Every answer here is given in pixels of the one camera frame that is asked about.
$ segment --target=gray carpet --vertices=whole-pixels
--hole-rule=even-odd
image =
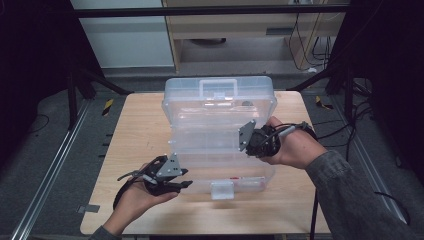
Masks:
[[[296,73],[293,66],[290,67],[290,70],[287,69],[286,74],[283,72],[266,70],[273,69],[274,60],[278,58],[281,60],[284,56],[284,54],[281,56],[275,55],[275,59],[267,63],[269,64],[268,67],[261,66],[258,69],[252,69],[249,72],[245,72],[245,74],[260,74],[261,72],[263,73],[263,69],[265,69],[265,72],[270,73],[267,75],[273,78],[274,87],[276,89],[292,87],[311,76],[310,73]],[[222,59],[223,56],[219,55],[216,56],[216,58]],[[258,56],[256,59],[260,59],[261,61],[264,60],[261,56]],[[114,78],[110,80],[118,82],[120,86],[128,90],[163,91],[165,81],[169,77],[219,75],[225,73],[229,74],[231,72],[233,75],[237,75],[235,74],[237,71],[233,70],[238,68],[238,64],[243,65],[243,62],[246,62],[244,58],[235,59],[233,57],[233,62],[236,64],[234,68],[231,67],[232,65],[228,65],[226,68],[220,69],[221,72],[217,73],[215,69],[200,71],[197,68],[190,72],[189,66],[198,66],[198,62],[203,61],[200,59],[199,55],[193,55],[192,57],[185,56],[183,60],[185,64],[183,64],[183,66],[185,66],[186,69],[181,72],[185,71],[184,74],[180,73],[180,75],[174,74],[160,77],[143,76],[125,79]],[[318,91],[319,85],[323,83],[325,83],[325,81],[318,83],[312,90]],[[94,188],[96,178],[104,159],[103,155],[105,155],[107,151],[107,143],[109,143],[111,139],[110,134],[113,134],[125,101],[124,96],[119,96],[109,89],[97,84],[95,84],[95,87],[98,94],[94,100],[90,101],[84,124],[33,226],[31,231],[31,235],[33,236],[47,235],[52,237],[50,239],[64,239],[63,236],[70,237],[69,239],[84,237],[79,230],[83,216],[77,213],[77,208],[80,205],[87,204],[89,201],[91,191]],[[343,123],[340,121],[340,115],[336,110],[329,110],[316,106],[315,94],[304,93],[303,97],[318,136],[326,135],[343,126]],[[109,115],[104,117],[101,113],[105,102],[111,98],[114,99],[114,103]],[[328,101],[327,103],[333,104],[333,102],[325,96],[323,96],[323,99]],[[355,103],[359,103],[362,100],[363,98],[356,97]],[[80,106],[82,105],[82,101],[81,97],[79,97]],[[30,131],[34,132],[26,136],[19,150],[14,154],[13,165],[10,169],[1,173],[0,236],[10,235],[22,219],[65,137],[68,127],[66,92],[60,92],[40,102],[39,114],[40,115],[30,129]],[[372,113],[367,114],[357,122],[357,131],[357,137],[359,137],[366,146],[368,154],[389,187],[390,192],[408,209],[411,215],[411,228],[414,232],[423,236],[424,204],[422,203],[424,202],[424,187],[418,182],[411,170],[396,167],[394,153],[384,133],[382,133],[379,123],[373,119]],[[347,132],[342,131],[332,137],[323,139],[321,143],[325,146],[339,145],[345,143],[347,138]],[[335,147],[335,149],[344,154],[346,147]],[[353,148],[350,150],[349,159],[352,166],[365,178],[366,174]],[[289,236],[289,239],[302,239],[304,237],[305,236],[293,235]],[[329,238],[328,236],[321,236],[321,238],[318,239]]]

